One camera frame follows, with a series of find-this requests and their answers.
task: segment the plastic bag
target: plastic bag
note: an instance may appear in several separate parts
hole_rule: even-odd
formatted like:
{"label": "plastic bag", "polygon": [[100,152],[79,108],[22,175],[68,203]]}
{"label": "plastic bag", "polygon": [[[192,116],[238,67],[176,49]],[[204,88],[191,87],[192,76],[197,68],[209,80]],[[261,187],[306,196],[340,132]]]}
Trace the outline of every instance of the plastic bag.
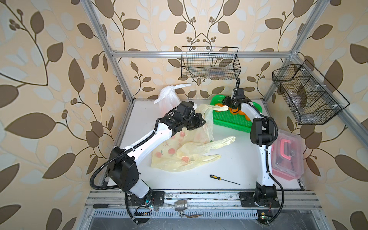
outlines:
{"label": "plastic bag", "polygon": [[221,155],[205,154],[209,153],[211,149],[218,149],[235,141],[234,136],[213,141],[212,110],[225,111],[227,109],[227,106],[199,105],[195,112],[202,113],[206,124],[191,131],[184,128],[169,140],[157,146],[152,151],[151,167],[170,172],[180,172],[220,159]]}
{"label": "plastic bag", "polygon": [[186,86],[191,86],[191,84],[179,84],[175,86],[169,85],[161,90],[159,97],[154,102],[155,104],[159,104],[161,116],[164,116],[172,108],[175,108],[180,104],[181,100],[176,95],[175,89],[183,88]]}

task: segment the green basket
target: green basket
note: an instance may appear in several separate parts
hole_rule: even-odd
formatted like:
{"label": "green basket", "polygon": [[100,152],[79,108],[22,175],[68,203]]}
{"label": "green basket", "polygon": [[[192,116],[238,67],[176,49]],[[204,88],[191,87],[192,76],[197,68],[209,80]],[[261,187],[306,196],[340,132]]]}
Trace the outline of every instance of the green basket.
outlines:
{"label": "green basket", "polygon": [[[212,98],[210,105],[215,105],[217,103],[222,104],[222,100],[224,98],[225,96],[223,95],[216,95]],[[262,107],[258,103],[253,102],[253,105],[262,112]],[[252,127],[252,122],[247,121],[245,116],[240,114],[231,114],[230,111],[213,111],[213,123],[243,132],[251,132]]]}

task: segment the white platform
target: white platform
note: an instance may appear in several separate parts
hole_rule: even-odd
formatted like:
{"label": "white platform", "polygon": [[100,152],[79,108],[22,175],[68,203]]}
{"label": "white platform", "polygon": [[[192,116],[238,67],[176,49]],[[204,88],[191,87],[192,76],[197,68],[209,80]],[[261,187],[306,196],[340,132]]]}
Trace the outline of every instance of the white platform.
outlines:
{"label": "white platform", "polygon": [[[207,103],[209,100],[193,100],[196,104]],[[263,107],[261,101],[255,101]],[[158,105],[153,101],[136,101],[125,131],[121,147],[132,144],[151,131],[160,116]],[[249,133],[214,125],[214,140],[235,136],[234,143],[220,149],[211,150],[209,155],[220,154],[215,162],[205,164],[184,172],[167,172],[151,167],[152,155],[149,154],[139,165],[140,178],[152,189],[191,189],[191,190],[242,190],[255,189],[258,173],[257,146],[250,142]],[[210,174],[230,180],[241,185],[219,181],[209,177]],[[300,189],[297,180],[287,181],[275,178],[284,189]]]}

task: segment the black wire basket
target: black wire basket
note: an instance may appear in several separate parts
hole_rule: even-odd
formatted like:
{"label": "black wire basket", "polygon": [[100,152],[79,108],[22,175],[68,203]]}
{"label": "black wire basket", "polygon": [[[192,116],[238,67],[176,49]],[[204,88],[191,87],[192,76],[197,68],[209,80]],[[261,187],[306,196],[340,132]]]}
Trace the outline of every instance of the black wire basket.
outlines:
{"label": "black wire basket", "polygon": [[181,47],[181,76],[237,80],[241,71],[237,47]]}
{"label": "black wire basket", "polygon": [[[321,75],[323,83],[311,74],[313,70]],[[292,64],[274,70],[272,80],[299,125],[326,124],[350,105],[349,101],[308,60],[302,65]]]}

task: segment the clear plastic container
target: clear plastic container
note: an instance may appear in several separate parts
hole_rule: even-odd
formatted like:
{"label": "clear plastic container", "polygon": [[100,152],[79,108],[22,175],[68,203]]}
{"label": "clear plastic container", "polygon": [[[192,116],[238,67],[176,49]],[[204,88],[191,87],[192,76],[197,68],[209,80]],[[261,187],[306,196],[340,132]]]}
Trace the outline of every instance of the clear plastic container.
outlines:
{"label": "clear plastic container", "polygon": [[272,174],[286,180],[299,179],[304,173],[303,141],[298,135],[279,130],[272,144]]}

